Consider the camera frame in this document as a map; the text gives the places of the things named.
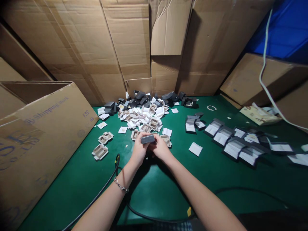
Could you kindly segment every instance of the open cardboard box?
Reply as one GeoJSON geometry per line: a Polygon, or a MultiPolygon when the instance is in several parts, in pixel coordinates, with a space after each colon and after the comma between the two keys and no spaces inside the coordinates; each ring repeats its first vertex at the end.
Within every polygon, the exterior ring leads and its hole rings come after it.
{"type": "Polygon", "coordinates": [[[71,81],[1,82],[0,96],[0,206],[16,230],[98,117],[71,81]]]}

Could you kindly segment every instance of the green table surface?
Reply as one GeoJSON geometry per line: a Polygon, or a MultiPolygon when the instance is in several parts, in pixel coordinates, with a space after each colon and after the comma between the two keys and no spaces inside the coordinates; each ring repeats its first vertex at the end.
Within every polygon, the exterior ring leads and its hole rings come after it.
{"type": "MultiPolygon", "coordinates": [[[[288,157],[264,155],[257,168],[251,169],[223,155],[222,148],[211,142],[212,139],[202,131],[197,131],[197,134],[185,133],[187,115],[194,115],[196,112],[204,113],[202,120],[207,124],[218,118],[231,128],[257,126],[221,96],[197,98],[198,109],[174,106],[179,113],[173,114],[169,110],[170,114],[161,119],[163,127],[173,130],[171,152],[196,178],[212,191],[225,187],[248,187],[271,194],[295,206],[308,206],[307,168],[291,164],[288,157]],[[208,110],[208,105],[215,106],[217,110],[208,110]],[[192,142],[203,147],[199,157],[188,150],[192,142]]],[[[110,116],[105,122],[108,125],[103,129],[93,127],[19,230],[63,229],[103,187],[114,170],[116,155],[121,155],[120,167],[128,162],[134,147],[132,132],[128,129],[126,134],[118,133],[120,127],[127,126],[127,123],[120,121],[117,115],[110,116]],[[101,161],[95,161],[91,152],[99,144],[98,137],[103,132],[111,132],[114,138],[106,145],[109,153],[101,161]]],[[[284,121],[258,127],[278,136],[277,139],[270,138],[271,141],[289,142],[296,153],[303,153],[300,146],[308,143],[305,132],[284,121]]],[[[130,190],[131,206],[142,214],[162,219],[187,217],[188,201],[165,166],[155,159],[150,158],[143,163],[130,190]]],[[[218,197],[235,214],[285,209],[283,203],[257,192],[232,190],[222,192],[218,197]]],[[[118,225],[124,225],[149,221],[130,212],[123,202],[116,222],[118,225]]]]}

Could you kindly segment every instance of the small rubber ring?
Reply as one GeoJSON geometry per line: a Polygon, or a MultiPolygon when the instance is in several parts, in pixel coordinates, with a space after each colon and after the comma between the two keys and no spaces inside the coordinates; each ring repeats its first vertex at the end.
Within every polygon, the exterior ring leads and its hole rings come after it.
{"type": "Polygon", "coordinates": [[[211,105],[207,106],[207,108],[208,108],[210,111],[216,111],[216,110],[217,110],[217,108],[216,108],[216,107],[211,106],[211,105]]]}

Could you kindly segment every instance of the cardboard flap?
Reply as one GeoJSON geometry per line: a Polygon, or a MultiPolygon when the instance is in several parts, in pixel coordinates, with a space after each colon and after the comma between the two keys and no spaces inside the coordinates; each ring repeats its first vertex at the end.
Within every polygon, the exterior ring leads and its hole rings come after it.
{"type": "Polygon", "coordinates": [[[151,55],[181,55],[192,1],[154,0],[151,7],[151,55]]]}
{"type": "Polygon", "coordinates": [[[46,95],[49,95],[71,83],[72,82],[70,81],[69,82],[35,81],[35,82],[2,82],[1,84],[28,104],[46,95]]]}

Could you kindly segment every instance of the cardboard sheet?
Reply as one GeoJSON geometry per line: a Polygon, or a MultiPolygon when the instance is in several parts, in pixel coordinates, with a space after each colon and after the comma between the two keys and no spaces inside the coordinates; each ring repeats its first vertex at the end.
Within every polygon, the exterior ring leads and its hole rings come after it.
{"type": "Polygon", "coordinates": [[[151,0],[151,55],[181,55],[191,0],[151,0]]]}
{"type": "Polygon", "coordinates": [[[195,1],[176,92],[213,95],[273,2],[195,1]]]}
{"type": "Polygon", "coordinates": [[[0,35],[0,56],[23,78],[28,81],[53,80],[29,51],[20,44],[14,34],[2,24],[0,24],[0,35]]]}
{"type": "Polygon", "coordinates": [[[150,78],[147,0],[100,0],[124,80],[150,78]]]}
{"type": "Polygon", "coordinates": [[[162,96],[175,90],[182,56],[152,56],[153,94],[162,96]]]}
{"type": "Polygon", "coordinates": [[[99,0],[17,0],[3,12],[54,77],[74,81],[92,106],[124,98],[124,81],[99,0]]]}

